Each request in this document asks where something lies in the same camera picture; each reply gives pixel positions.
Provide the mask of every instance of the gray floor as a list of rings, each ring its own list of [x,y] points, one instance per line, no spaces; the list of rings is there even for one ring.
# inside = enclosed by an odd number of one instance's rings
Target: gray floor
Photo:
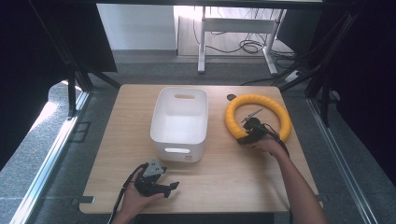
[[[240,85],[246,81],[269,77],[262,58],[208,59],[204,75],[197,74],[196,58],[127,53],[115,53],[119,72],[109,74],[118,82],[148,84]],[[61,158],[45,186],[28,223],[107,223],[109,215],[85,215],[78,210],[92,164],[105,131],[106,123],[118,91],[101,79],[92,77],[94,90],[83,116],[78,121]],[[271,85],[271,81],[255,85]],[[332,157],[317,123],[304,98],[303,83],[283,93],[294,128],[317,183],[319,198],[331,223],[363,223],[344,178]],[[67,112],[66,88],[52,88],[50,100],[58,109],[32,130],[18,152],[0,173],[0,223],[8,223],[18,208],[35,173],[48,153]],[[335,105],[330,107],[331,130],[346,161],[372,206],[378,223],[394,223],[396,188],[390,183],[368,150],[350,131]],[[141,217],[139,223],[170,223],[164,217]],[[172,223],[184,217],[171,217]],[[262,223],[261,216],[249,214],[227,223]],[[190,219],[187,223],[199,223]],[[288,223],[288,214],[276,214],[276,223]]]

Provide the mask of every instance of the yellow ring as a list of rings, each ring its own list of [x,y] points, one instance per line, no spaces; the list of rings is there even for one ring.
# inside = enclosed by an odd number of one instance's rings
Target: yellow ring
[[[238,125],[235,119],[236,108],[244,104],[264,105],[274,111],[280,120],[279,138],[283,142],[288,139],[291,132],[291,120],[288,111],[275,100],[259,94],[241,95],[231,100],[228,104],[225,110],[225,124],[233,137],[239,139],[248,135],[246,131]]]

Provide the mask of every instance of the small black object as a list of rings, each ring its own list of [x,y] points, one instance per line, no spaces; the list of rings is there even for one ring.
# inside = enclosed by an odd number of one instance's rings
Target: small black object
[[[157,180],[165,173],[166,167],[160,167],[160,164],[153,160],[151,164],[146,163],[144,171],[139,174],[134,187],[143,196],[151,196],[157,193],[163,193],[165,198],[168,198],[173,189],[176,189],[179,182],[170,184],[169,186],[157,184]]]

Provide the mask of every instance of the black cable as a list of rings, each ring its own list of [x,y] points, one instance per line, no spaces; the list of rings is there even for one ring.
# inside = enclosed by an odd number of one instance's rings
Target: black cable
[[[133,172],[131,175],[128,176],[128,178],[126,179],[125,183],[122,185],[122,189],[120,190],[120,194],[119,197],[117,198],[114,207],[113,207],[113,212],[111,213],[110,216],[110,220],[107,222],[107,224],[111,224],[114,220],[114,217],[117,214],[117,210],[119,209],[120,206],[120,201],[122,199],[122,196],[126,190],[126,188],[128,187],[128,185],[131,183],[132,178],[134,177],[134,175],[136,174],[136,172],[140,169],[140,168],[144,168],[147,167],[149,164],[146,162],[145,164],[141,164],[139,165]]]

